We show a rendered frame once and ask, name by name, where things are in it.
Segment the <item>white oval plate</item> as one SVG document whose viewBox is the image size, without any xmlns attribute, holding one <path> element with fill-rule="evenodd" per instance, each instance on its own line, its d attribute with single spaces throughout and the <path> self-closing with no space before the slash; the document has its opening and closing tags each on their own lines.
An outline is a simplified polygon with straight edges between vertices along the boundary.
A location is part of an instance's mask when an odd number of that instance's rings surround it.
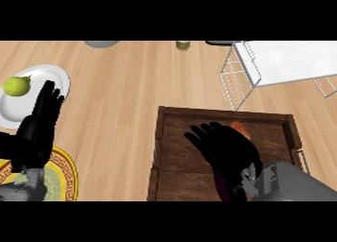
<svg viewBox="0 0 337 242">
<path fill-rule="evenodd" d="M 32 113 L 38 92 L 44 81 L 54 82 L 60 95 L 69 94 L 69 75 L 65 69 L 53 64 L 32 66 L 15 74 L 16 77 L 31 79 L 31 89 L 25 96 L 9 96 L 0 88 L 0 127 L 16 130 L 23 118 Z"/>
</svg>

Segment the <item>yellow ornate patterned plate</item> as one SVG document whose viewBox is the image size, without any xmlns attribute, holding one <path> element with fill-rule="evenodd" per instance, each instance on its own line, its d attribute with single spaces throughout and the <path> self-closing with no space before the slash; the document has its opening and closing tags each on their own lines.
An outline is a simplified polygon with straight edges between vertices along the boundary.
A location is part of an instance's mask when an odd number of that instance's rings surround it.
<svg viewBox="0 0 337 242">
<path fill-rule="evenodd" d="M 12 173 L 12 162 L 0 162 L 0 185 L 26 182 L 26 176 Z M 75 163 L 65 151 L 53 147 L 50 160 L 44 166 L 46 201 L 75 201 L 78 197 L 78 173 Z"/>
</svg>

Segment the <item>orange carrot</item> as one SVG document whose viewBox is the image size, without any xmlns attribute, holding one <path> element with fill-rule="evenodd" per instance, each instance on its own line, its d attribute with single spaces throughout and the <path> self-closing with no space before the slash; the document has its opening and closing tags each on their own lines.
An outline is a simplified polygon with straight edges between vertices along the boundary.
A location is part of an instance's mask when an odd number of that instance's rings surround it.
<svg viewBox="0 0 337 242">
<path fill-rule="evenodd" d="M 247 130 L 244 128 L 244 125 L 242 125 L 242 123 L 239 121 L 233 121 L 230 123 L 230 128 L 233 130 L 236 130 L 244 135 L 245 138 L 250 138 L 250 134 L 248 134 L 248 132 L 247 132 Z"/>
</svg>

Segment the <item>brown wooden tray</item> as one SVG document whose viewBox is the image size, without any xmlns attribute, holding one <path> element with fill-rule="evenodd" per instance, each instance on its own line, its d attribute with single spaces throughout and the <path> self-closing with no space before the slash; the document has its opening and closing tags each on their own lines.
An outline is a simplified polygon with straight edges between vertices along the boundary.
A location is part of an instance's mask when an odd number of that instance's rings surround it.
<svg viewBox="0 0 337 242">
<path fill-rule="evenodd" d="M 192 126 L 238 121 L 257 146 L 263 162 L 285 161 L 300 166 L 301 141 L 289 114 L 232 112 L 189 108 L 158 108 L 155 154 L 149 201 L 217 201 L 213 168 L 185 134 Z"/>
</svg>

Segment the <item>green pear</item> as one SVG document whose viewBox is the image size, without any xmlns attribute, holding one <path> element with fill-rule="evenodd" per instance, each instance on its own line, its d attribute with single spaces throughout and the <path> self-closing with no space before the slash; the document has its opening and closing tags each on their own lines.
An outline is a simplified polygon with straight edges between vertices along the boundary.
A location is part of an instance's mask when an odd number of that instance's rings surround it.
<svg viewBox="0 0 337 242">
<path fill-rule="evenodd" d="M 31 90 L 31 78 L 29 77 L 7 78 L 4 81 L 3 90 L 9 96 L 26 95 Z"/>
</svg>

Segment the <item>grey bowl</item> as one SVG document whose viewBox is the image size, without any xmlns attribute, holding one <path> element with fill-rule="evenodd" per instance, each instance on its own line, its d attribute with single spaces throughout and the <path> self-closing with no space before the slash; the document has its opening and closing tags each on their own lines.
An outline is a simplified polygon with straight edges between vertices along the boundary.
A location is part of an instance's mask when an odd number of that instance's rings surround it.
<svg viewBox="0 0 337 242">
<path fill-rule="evenodd" d="M 84 43 L 93 48 L 106 48 L 114 46 L 119 41 L 84 41 Z"/>
</svg>

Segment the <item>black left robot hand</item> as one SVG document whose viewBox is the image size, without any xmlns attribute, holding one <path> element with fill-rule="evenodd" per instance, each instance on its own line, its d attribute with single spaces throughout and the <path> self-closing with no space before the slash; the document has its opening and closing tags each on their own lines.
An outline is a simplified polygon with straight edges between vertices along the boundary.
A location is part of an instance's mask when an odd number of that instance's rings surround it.
<svg viewBox="0 0 337 242">
<path fill-rule="evenodd" d="M 47 80 L 32 114 L 23 118 L 16 134 L 0 131 L 0 159 L 12 162 L 12 173 L 29 168 L 44 168 L 49 162 L 63 101 L 54 82 Z"/>
</svg>

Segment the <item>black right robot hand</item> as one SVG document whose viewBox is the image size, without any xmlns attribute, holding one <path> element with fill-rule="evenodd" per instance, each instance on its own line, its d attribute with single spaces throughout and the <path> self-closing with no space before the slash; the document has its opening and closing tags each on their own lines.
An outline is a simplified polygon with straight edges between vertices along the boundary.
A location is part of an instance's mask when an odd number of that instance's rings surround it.
<svg viewBox="0 0 337 242">
<path fill-rule="evenodd" d="M 257 173 L 261 173 L 263 170 L 255 145 L 236 130 L 218 122 L 190 126 L 190 130 L 185 133 L 185 137 L 213 167 L 213 172 L 218 172 L 226 177 L 232 201 L 247 202 L 241 173 L 251 164 L 254 164 Z"/>
</svg>

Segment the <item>dark purple eggplant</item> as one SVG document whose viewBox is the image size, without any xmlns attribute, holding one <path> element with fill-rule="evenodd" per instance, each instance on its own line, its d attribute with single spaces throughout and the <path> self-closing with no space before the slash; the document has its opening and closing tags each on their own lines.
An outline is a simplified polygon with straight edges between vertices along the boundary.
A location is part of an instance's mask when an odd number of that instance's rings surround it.
<svg viewBox="0 0 337 242">
<path fill-rule="evenodd" d="M 216 181 L 216 188 L 217 188 L 220 200 L 232 201 L 233 197 L 230 196 L 230 193 L 229 193 L 227 180 L 226 180 L 226 177 L 218 172 L 214 172 L 214 181 Z"/>
</svg>

